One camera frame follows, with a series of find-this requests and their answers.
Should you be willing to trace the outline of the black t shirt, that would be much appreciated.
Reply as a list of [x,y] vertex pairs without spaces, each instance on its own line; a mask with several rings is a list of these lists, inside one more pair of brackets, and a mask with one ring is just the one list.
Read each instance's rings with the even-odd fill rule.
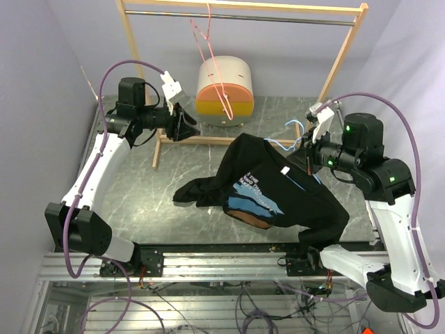
[[337,244],[350,219],[317,177],[290,164],[268,141],[245,133],[229,145],[214,176],[191,180],[172,200],[221,207],[263,230],[302,226],[300,245],[319,250]]

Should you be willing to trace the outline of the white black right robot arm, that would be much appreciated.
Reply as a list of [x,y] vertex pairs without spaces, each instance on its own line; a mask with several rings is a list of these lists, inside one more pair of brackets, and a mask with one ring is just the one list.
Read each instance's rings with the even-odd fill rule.
[[299,153],[308,175],[321,168],[348,174],[369,204],[388,263],[373,262],[340,245],[324,248],[306,259],[307,269],[322,275],[336,271],[365,288],[375,306],[383,312],[414,313],[427,300],[444,297],[444,280],[433,270],[425,271],[421,259],[423,247],[415,239],[414,196],[416,188],[406,163],[384,156],[383,123],[368,113],[346,116],[341,143],[330,140],[329,128],[334,117],[330,109],[309,114],[312,123],[304,134]]

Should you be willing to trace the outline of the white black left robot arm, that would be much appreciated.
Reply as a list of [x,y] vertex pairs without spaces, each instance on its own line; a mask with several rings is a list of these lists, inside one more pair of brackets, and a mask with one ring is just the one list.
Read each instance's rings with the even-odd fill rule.
[[109,183],[143,130],[164,129],[174,142],[200,134],[196,121],[179,103],[180,83],[168,72],[160,77],[165,95],[162,106],[144,103],[144,79],[120,80],[115,113],[105,117],[104,130],[97,134],[77,181],[59,203],[49,203],[44,212],[57,246],[117,260],[117,268],[126,276],[136,275],[142,260],[135,243],[116,236],[98,213]]

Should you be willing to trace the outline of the light blue wire hanger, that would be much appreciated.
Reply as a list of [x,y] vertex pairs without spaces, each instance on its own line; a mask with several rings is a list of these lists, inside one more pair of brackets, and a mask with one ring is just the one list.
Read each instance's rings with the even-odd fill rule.
[[306,127],[303,122],[292,119],[284,123],[284,130],[288,130],[292,128],[294,130],[293,138],[264,138],[265,141],[269,142],[280,148],[285,152],[292,151],[294,152],[297,147],[301,144],[303,134],[305,133]]

